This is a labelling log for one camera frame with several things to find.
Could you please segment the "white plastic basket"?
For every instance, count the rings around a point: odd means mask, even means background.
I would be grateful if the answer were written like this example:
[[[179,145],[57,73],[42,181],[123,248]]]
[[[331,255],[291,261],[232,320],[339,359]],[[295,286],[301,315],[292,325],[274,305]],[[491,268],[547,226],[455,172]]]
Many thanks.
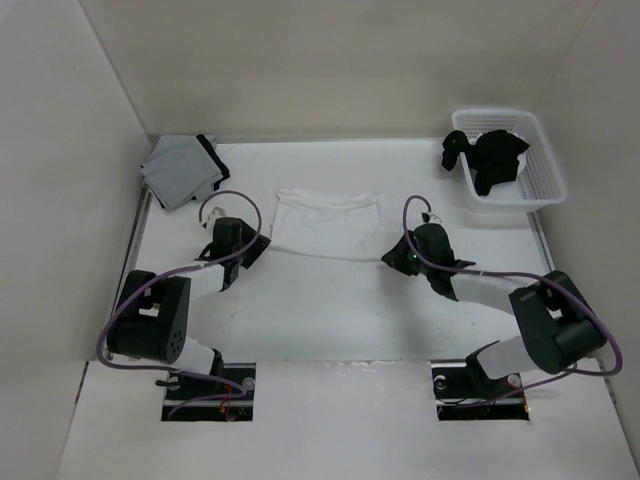
[[[514,182],[496,185],[487,196],[474,189],[475,174],[462,157],[467,205],[482,214],[520,214],[535,212],[549,205],[563,203],[567,188],[558,162],[537,117],[528,111],[506,108],[459,109],[451,115],[452,126],[474,143],[493,130],[515,132],[530,145],[524,172]]]

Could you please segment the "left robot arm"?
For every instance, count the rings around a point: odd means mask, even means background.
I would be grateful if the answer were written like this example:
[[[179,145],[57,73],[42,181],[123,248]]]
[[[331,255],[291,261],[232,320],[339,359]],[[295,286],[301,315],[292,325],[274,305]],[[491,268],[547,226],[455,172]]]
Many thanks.
[[[189,271],[164,278],[151,271],[131,271],[118,300],[126,307],[107,329],[105,350],[151,361],[189,378],[200,397],[216,397],[224,387],[224,361],[218,350],[189,336],[191,303],[229,289],[240,270],[250,268],[270,244],[244,220],[223,217],[214,222],[211,241]]]

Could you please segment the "folded grey tank top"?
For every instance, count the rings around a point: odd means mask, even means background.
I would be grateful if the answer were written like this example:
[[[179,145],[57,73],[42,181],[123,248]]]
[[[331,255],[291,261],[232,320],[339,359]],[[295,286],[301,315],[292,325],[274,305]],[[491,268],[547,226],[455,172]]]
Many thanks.
[[[171,212],[213,193],[219,170],[196,136],[161,136],[141,165],[141,175],[162,208]]]

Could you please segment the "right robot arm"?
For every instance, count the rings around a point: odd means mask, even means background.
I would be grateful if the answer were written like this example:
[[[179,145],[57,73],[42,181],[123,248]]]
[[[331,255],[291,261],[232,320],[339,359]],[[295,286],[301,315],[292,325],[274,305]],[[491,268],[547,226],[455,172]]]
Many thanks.
[[[381,257],[391,269],[423,276],[452,301],[475,303],[511,315],[519,334],[498,340],[465,358],[462,380],[450,392],[481,398],[512,375],[541,370],[559,377],[607,343],[603,328],[570,277],[481,271],[455,257],[445,229],[424,223],[407,230]]]

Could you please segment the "white tank top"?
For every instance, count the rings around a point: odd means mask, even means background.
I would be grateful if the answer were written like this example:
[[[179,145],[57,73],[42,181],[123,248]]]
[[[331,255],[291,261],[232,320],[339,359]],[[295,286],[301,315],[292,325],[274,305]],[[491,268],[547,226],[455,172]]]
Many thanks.
[[[271,246],[280,252],[346,261],[381,255],[381,196],[283,188],[277,191]]]

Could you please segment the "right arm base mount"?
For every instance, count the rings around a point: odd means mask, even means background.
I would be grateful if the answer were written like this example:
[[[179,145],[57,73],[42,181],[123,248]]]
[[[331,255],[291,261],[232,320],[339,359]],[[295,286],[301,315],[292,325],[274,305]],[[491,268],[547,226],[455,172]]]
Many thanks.
[[[519,374],[483,378],[464,361],[431,364],[436,414],[440,421],[529,420],[525,395],[504,397],[522,387]]]

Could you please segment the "white garment in basket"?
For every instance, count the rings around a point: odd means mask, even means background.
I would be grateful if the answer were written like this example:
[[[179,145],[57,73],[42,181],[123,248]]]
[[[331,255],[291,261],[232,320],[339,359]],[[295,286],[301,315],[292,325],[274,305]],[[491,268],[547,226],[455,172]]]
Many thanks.
[[[525,141],[525,138],[515,132],[512,132],[512,135],[514,135],[515,137],[517,137],[518,139]],[[517,168],[517,173],[516,173],[516,178],[519,177],[525,170],[526,168],[526,164],[527,164],[527,158],[526,158],[526,152],[528,150],[529,147],[527,147],[527,149],[525,149],[525,151],[523,151],[522,153],[520,153],[517,156],[517,160],[518,160],[518,168]]]

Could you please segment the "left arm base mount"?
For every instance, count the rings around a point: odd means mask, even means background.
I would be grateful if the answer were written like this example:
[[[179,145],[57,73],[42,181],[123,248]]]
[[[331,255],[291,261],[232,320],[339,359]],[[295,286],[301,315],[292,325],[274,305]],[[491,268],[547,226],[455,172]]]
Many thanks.
[[[239,388],[170,374],[155,385],[164,389],[161,420],[165,422],[250,422],[253,420],[257,365],[226,364],[220,375]]]

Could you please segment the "black tank top in basket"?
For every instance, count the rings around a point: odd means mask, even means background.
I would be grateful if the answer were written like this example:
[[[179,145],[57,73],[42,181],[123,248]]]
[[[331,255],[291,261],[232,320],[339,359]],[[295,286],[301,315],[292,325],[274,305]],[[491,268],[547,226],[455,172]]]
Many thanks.
[[[476,194],[487,196],[494,186],[516,180],[520,168],[519,156],[530,145],[506,130],[484,133],[472,144],[464,132],[454,130],[445,137],[442,147],[441,166],[451,171],[459,156],[464,154],[468,167],[476,172]]]

